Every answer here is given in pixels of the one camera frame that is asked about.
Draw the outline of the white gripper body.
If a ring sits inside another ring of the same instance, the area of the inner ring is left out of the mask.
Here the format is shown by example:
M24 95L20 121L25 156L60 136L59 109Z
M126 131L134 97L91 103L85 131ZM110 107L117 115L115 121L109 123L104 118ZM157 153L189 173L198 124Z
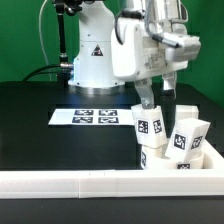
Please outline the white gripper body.
M164 32L159 42L146 33L142 20L119 18L111 34L113 72L125 82L176 72L186 69L200 48L197 36Z

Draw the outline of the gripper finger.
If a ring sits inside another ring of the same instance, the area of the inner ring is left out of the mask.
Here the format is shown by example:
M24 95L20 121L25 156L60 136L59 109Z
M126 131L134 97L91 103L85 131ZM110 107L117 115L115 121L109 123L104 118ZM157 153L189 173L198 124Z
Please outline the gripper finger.
M152 91L152 79L145 78L134 82L135 89L140 97L144 109L154 108L154 94Z
M176 98L177 73L171 72L162 75L163 91L167 96Z

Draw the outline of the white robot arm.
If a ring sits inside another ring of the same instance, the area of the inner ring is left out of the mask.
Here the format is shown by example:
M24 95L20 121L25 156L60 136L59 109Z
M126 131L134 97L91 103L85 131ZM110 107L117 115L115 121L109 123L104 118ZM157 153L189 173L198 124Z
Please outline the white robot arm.
M154 107L152 79L162 76L173 93L176 73L196 59L201 43L187 33L181 0L120 0L118 14L106 0L52 0L67 83L87 94L106 94L132 82L145 109ZM79 18L79 53L68 61L63 16Z

